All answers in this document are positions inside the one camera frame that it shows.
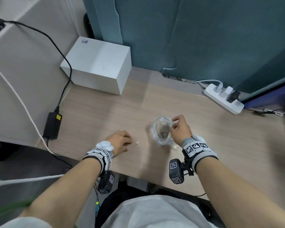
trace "person's left hand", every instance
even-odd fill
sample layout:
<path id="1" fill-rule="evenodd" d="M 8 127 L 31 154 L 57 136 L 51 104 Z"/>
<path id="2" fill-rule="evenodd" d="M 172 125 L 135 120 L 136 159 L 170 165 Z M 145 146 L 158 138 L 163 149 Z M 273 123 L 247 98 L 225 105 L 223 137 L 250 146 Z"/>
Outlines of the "person's left hand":
<path id="1" fill-rule="evenodd" d="M 128 151 L 127 144 L 131 144 L 133 139 L 131 135 L 127 131 L 116 131 L 114 134 L 106 137 L 105 141 L 111 143 L 114 147 L 113 149 L 113 157 L 120 155 L 121 153 Z"/>

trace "black pants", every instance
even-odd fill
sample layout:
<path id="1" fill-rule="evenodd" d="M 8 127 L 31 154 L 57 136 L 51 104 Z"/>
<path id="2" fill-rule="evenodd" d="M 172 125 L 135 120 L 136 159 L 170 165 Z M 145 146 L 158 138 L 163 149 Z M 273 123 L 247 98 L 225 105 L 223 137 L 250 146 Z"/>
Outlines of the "black pants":
<path id="1" fill-rule="evenodd" d="M 118 189 L 112 192 L 102 203 L 96 220 L 95 228 L 101 228 L 107 218 L 114 212 L 114 210 L 124 201 L 129 199 L 134 199 L 142 196 L 151 195 L 150 193 L 144 192 L 142 190 L 136 189 L 134 187 L 128 186 L 126 181 L 120 181 L 118 183 Z M 155 193 L 155 195 L 168 195 L 178 199 L 184 199 L 190 201 L 198 206 L 205 218 L 216 225 L 219 228 L 225 228 L 224 223 L 218 216 L 217 212 L 214 210 L 210 201 L 181 193 L 173 190 L 160 189 Z"/>

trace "person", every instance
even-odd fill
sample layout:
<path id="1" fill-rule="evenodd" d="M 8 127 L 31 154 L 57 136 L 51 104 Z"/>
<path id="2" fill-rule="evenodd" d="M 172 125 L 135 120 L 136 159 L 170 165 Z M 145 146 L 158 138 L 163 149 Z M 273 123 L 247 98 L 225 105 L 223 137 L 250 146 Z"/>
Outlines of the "person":
<path id="1" fill-rule="evenodd" d="M 198 146 L 204 146 L 201 144 L 206 144 L 203 138 L 192 134 L 184 116 L 176 116 L 172 121 L 176 123 L 171 127 L 171 136 L 183 149 L 194 153 L 192 148 L 195 150 Z M 19 218 L 7 222 L 1 228 L 73 227 L 97 176 L 110 166 L 112 159 L 105 159 L 105 156 L 110 152 L 113 157 L 120 155 L 127 151 L 127 144 L 132 142 L 126 131 L 110 135 L 46 189 Z M 285 228 L 285 211 L 228 169 L 211 149 L 195 152 L 193 157 L 192 168 L 226 227 Z M 144 196 L 135 197 L 134 190 L 127 193 L 130 195 L 128 198 L 131 198 L 129 200 L 124 200 L 127 196 L 123 190 L 119 191 L 118 197 L 110 200 L 114 193 L 101 205 L 96 227 L 216 227 L 190 201 L 168 195 L 150 195 L 147 192 Z"/>

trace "green cable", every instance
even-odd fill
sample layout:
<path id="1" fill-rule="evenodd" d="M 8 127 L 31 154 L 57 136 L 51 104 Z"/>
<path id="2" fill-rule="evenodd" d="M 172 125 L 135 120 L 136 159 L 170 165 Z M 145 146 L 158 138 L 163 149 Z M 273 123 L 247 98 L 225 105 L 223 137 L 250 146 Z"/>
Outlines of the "green cable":
<path id="1" fill-rule="evenodd" d="M 15 209 L 19 209 L 22 207 L 28 207 L 29 205 L 31 205 L 31 203 L 34 200 L 27 200 L 27 201 L 22 201 L 22 202 L 18 202 L 18 203 L 12 203 L 9 204 L 7 206 L 1 207 L 0 208 L 0 215 L 4 214 L 5 212 L 11 211 L 11 210 L 15 210 Z"/>

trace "person's left arm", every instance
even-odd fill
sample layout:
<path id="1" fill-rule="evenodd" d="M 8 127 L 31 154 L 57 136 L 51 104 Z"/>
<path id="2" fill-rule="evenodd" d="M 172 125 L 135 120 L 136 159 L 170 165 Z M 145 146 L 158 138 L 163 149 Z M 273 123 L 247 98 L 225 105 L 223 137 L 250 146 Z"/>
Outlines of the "person's left arm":
<path id="1" fill-rule="evenodd" d="M 133 140 L 126 131 L 117 131 L 105 139 L 114 147 L 113 157 L 127 151 Z M 95 158 L 86 158 L 52 184 L 20 217 L 36 217 L 53 228 L 74 226 L 99 172 L 101 164 Z"/>

